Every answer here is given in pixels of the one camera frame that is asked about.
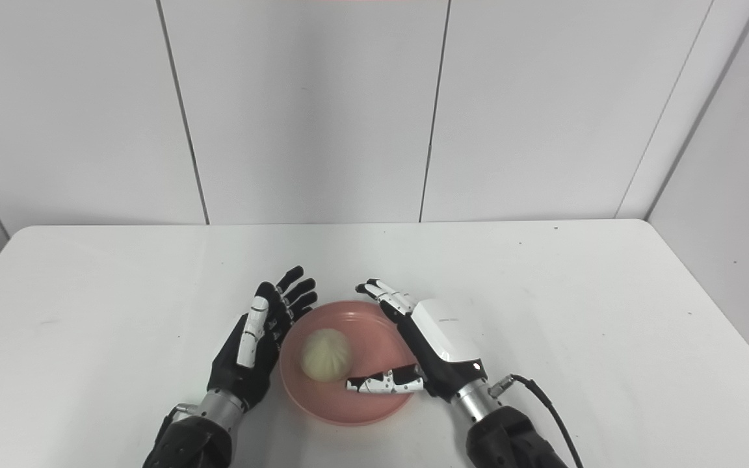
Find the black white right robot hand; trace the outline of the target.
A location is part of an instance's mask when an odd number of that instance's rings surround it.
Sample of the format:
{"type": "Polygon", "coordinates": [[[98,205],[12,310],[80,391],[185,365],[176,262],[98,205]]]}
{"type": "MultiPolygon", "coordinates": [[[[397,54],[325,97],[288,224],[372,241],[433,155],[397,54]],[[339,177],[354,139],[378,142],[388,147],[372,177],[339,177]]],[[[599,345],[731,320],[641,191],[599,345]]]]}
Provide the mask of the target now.
{"type": "Polygon", "coordinates": [[[384,395],[424,390],[451,402],[466,393],[467,385],[488,378],[475,343],[442,300],[416,300],[374,278],[356,291],[378,303],[416,362],[347,378],[348,391],[384,395]]]}

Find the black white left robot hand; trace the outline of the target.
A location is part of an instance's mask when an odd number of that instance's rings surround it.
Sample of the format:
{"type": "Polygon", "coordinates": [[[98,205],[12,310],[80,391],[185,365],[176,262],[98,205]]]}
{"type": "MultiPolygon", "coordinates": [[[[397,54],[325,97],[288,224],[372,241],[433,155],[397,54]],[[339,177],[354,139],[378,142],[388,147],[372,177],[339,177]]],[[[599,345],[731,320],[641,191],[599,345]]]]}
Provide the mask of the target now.
{"type": "Polygon", "coordinates": [[[228,391],[250,411],[267,394],[283,341],[318,299],[314,278],[297,265],[276,284],[259,284],[248,311],[212,361],[207,388],[228,391]]]}

